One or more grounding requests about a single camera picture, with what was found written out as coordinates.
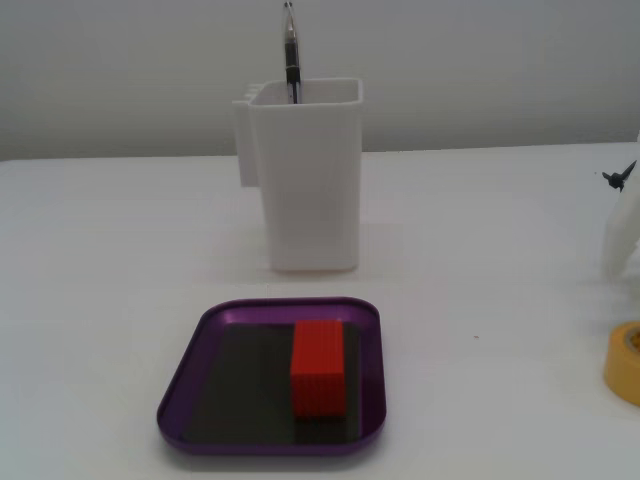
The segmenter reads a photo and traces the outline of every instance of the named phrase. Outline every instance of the black clip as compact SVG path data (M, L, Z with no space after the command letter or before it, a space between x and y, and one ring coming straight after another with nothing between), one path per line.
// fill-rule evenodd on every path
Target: black clip
M627 181L627 178L629 178L629 175L631 175L631 171L635 166L636 166L636 162L633 162L622 173L612 173L611 175L608 175L602 172L602 176L609 181L609 186L611 188L619 188L620 191L622 191L622 189L624 188L624 182Z

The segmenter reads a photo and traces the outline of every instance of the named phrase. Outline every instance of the red block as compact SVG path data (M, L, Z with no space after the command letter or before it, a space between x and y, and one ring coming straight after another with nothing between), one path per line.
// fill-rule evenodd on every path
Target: red block
M343 417L346 414L342 322L296 322L290 377L296 417Z

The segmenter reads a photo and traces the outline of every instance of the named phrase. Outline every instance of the white tabletop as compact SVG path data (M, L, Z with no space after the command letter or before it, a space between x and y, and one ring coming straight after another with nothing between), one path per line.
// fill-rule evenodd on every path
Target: white tabletop
M375 153L361 264L267 269L234 157L0 163L0 478L635 478L640 409L602 381L638 262L598 257L636 144ZM156 408L200 315L349 295L382 317L388 415L343 458L199 458Z

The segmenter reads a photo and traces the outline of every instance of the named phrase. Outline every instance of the black pen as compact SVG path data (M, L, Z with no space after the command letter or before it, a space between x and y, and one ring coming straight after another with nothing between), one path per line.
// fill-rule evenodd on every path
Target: black pen
M298 58L298 32L293 17L293 5L284 3L284 65L287 73L289 103L302 103L302 79Z

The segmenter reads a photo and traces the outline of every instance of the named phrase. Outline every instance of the tape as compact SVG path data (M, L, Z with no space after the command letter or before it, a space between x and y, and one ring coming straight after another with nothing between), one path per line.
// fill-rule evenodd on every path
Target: tape
M604 379L616 395L640 406L640 322L611 332Z

